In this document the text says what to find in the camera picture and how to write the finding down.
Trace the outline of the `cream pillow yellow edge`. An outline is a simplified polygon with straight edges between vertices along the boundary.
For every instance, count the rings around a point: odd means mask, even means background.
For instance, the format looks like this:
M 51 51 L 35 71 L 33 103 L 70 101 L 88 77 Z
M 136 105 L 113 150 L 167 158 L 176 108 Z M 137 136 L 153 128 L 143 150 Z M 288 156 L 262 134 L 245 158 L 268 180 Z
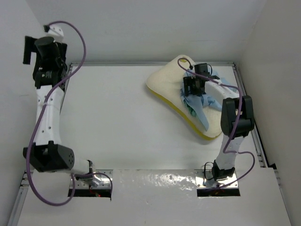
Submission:
M 213 105 L 205 101 L 204 107 L 195 111 L 185 105 L 186 98 L 183 94 L 182 78 L 186 72 L 177 63 L 177 60 L 182 57 L 185 59 L 181 60 L 181 64 L 185 68 L 189 67 L 189 63 L 195 63 L 189 56 L 179 55 L 150 75 L 146 86 L 152 94 L 177 112 L 196 134 L 203 139 L 215 139 L 222 133 L 221 106 L 216 101 Z

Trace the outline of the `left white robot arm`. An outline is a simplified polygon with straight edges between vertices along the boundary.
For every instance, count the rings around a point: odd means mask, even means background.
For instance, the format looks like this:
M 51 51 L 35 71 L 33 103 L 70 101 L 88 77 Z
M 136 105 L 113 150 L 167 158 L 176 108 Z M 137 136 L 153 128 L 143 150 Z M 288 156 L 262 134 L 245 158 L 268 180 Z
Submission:
M 66 50 L 67 44 L 56 42 L 53 37 L 24 38 L 23 63 L 30 64 L 32 53 L 36 53 L 33 80 L 37 117 L 23 156 L 26 167 L 38 172 L 66 172 L 81 176 L 92 171 L 91 161 L 77 157 L 71 148 L 62 145 L 59 129 L 67 75 Z

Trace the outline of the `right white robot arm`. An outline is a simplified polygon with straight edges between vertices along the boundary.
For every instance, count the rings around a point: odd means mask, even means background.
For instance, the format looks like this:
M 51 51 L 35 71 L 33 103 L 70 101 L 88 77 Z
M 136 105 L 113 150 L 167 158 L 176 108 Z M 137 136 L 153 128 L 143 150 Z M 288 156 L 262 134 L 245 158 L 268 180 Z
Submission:
M 190 66 L 183 78 L 185 104 L 205 122 L 203 107 L 218 103 L 221 109 L 223 141 L 213 162 L 212 179 L 222 180 L 233 175 L 236 156 L 245 137 L 254 129 L 253 101 L 240 88 L 229 85 L 208 72 L 207 64 Z

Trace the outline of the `light blue pillowcase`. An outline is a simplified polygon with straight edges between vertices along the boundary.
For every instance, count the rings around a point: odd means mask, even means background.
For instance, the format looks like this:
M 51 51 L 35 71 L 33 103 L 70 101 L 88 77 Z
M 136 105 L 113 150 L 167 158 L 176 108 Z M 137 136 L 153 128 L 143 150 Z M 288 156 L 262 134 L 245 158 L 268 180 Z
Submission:
M 189 78 L 192 76 L 192 70 L 188 70 L 188 72 L 184 73 L 183 78 Z M 220 78 L 218 73 L 214 71 L 212 79 L 220 80 L 222 84 L 230 85 L 230 83 L 225 78 Z M 229 88 L 231 91 L 239 95 L 237 88 L 233 87 L 226 87 Z M 196 118 L 205 128 L 205 131 L 209 130 L 209 120 L 205 114 L 205 107 L 209 107 L 209 109 L 214 109 L 219 112 L 222 111 L 222 105 L 212 96 L 209 94 L 199 94 L 193 95 L 188 88 L 188 95 L 184 94 L 184 82 L 182 82 L 181 91 L 180 91 L 180 98 L 188 109 L 189 114 Z

